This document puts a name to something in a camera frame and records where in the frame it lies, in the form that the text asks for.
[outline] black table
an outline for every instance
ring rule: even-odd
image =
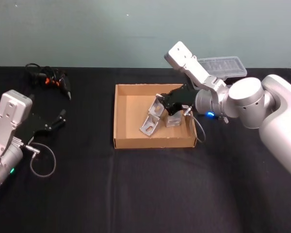
[[[72,101],[58,90],[31,90],[23,68],[0,68],[0,96],[34,93],[47,120],[67,110],[48,145],[57,157],[49,179],[26,156],[0,188],[0,233],[291,233],[291,175],[257,130],[201,119],[205,144],[194,149],[115,150],[116,83],[186,83],[172,69],[67,68]],[[291,69],[248,69],[249,76]]]

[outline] cable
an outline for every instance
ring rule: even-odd
[[[51,152],[51,154],[52,154],[52,156],[53,156],[53,159],[54,159],[54,168],[53,168],[53,170],[52,170],[49,174],[47,174],[47,175],[40,175],[40,174],[36,173],[36,172],[34,171],[33,167],[32,167],[32,163],[33,163],[33,160],[34,160],[35,156],[32,156],[32,158],[31,158],[31,160],[30,160],[30,170],[33,172],[34,175],[36,175],[37,177],[40,177],[40,178],[47,178],[47,177],[51,176],[51,175],[55,172],[55,169],[56,169],[56,157],[55,157],[54,152],[53,152],[53,151],[52,151],[48,146],[46,146],[46,145],[44,145],[44,144],[42,144],[42,143],[31,142],[30,145],[32,145],[32,144],[36,144],[36,145],[39,145],[39,146],[45,147],[46,149],[48,149],[48,150]]]
[[[204,131],[204,128],[202,127],[202,125],[199,123],[199,121],[193,116],[193,114],[189,113],[187,116],[190,116],[193,118],[193,120],[198,124],[200,130],[202,131],[203,133],[203,137],[204,137],[204,140],[200,140],[198,137],[197,137],[197,140],[200,142],[200,143],[204,143],[206,141],[206,134],[205,134],[205,131]]]

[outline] gray-green wall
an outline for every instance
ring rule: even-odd
[[[0,66],[169,67],[178,40],[291,67],[291,0],[0,0]]]

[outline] open cardboard box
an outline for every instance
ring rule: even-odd
[[[114,132],[116,149],[195,147],[196,129],[191,117],[181,125],[167,128],[164,122],[151,137],[139,129],[145,121],[156,94],[168,93],[181,84],[118,84],[115,87]]]

